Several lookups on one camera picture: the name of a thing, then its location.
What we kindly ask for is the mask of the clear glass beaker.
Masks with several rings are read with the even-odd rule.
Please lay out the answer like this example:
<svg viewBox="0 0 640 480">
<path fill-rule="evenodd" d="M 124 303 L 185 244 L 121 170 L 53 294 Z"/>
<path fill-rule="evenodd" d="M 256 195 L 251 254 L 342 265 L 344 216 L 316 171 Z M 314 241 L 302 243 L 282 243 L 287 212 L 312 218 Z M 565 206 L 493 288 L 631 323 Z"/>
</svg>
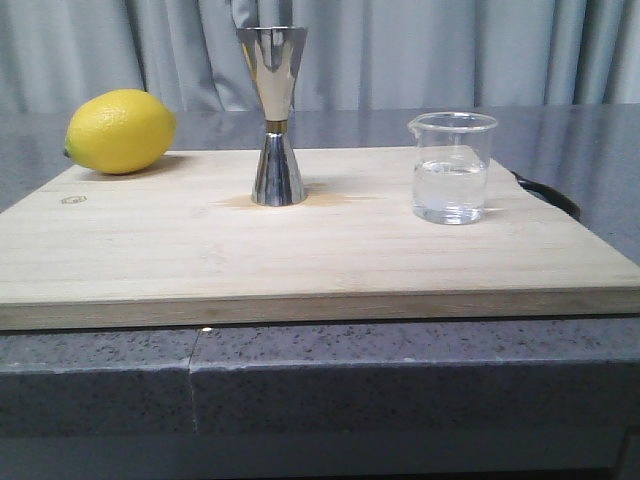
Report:
<svg viewBox="0 0 640 480">
<path fill-rule="evenodd" d="M 497 126 L 494 117 L 477 112 L 432 112 L 409 121 L 416 140 L 416 216 L 441 225 L 472 224 L 483 217 Z"/>
</svg>

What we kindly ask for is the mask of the wooden cutting board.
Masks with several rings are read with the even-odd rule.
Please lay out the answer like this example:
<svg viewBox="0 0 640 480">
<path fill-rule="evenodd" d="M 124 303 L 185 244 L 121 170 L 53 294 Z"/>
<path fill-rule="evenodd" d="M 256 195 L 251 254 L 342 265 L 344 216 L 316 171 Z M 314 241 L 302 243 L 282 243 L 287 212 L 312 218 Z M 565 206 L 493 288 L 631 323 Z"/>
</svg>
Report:
<svg viewBox="0 0 640 480">
<path fill-rule="evenodd" d="M 1 215 L 5 330 L 633 314 L 636 264 L 489 169 L 488 211 L 411 210 L 408 147 L 297 153 L 307 199 L 250 198 L 252 150 L 74 166 Z"/>
</svg>

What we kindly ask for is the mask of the yellow lemon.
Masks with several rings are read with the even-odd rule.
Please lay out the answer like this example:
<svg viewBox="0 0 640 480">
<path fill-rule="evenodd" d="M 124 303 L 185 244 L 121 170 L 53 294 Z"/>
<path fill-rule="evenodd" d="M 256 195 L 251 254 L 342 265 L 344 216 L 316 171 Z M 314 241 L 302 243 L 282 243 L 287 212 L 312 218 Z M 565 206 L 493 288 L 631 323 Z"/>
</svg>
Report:
<svg viewBox="0 0 640 480">
<path fill-rule="evenodd" d="M 80 106 L 69 122 L 64 151 L 76 164 L 107 174 L 143 170 L 171 146 L 175 114 L 146 91 L 119 89 Z"/>
</svg>

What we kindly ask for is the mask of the steel double jigger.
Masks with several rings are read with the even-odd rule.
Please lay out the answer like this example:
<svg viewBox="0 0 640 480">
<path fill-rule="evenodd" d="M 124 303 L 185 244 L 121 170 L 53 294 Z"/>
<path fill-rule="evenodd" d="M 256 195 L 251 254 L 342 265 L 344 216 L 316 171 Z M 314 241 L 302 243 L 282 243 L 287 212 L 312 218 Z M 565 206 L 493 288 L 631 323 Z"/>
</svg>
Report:
<svg viewBox="0 0 640 480">
<path fill-rule="evenodd" d="M 265 117 L 252 201 L 271 207 L 299 204 L 306 199 L 306 192 L 288 138 L 288 122 L 307 30 L 291 26 L 239 28 L 237 36 Z"/>
</svg>

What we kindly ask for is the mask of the grey curtain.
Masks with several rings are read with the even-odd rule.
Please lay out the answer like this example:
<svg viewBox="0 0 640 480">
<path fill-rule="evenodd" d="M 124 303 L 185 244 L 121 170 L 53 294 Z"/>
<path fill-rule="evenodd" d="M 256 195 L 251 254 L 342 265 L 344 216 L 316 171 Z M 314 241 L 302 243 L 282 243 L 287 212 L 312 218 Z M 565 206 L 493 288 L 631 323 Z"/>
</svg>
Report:
<svg viewBox="0 0 640 480">
<path fill-rule="evenodd" d="M 635 1 L 5 1 L 1 109 L 138 88 L 178 111 L 254 110 L 236 31 L 272 26 L 308 31 L 300 110 L 639 99 Z"/>
</svg>

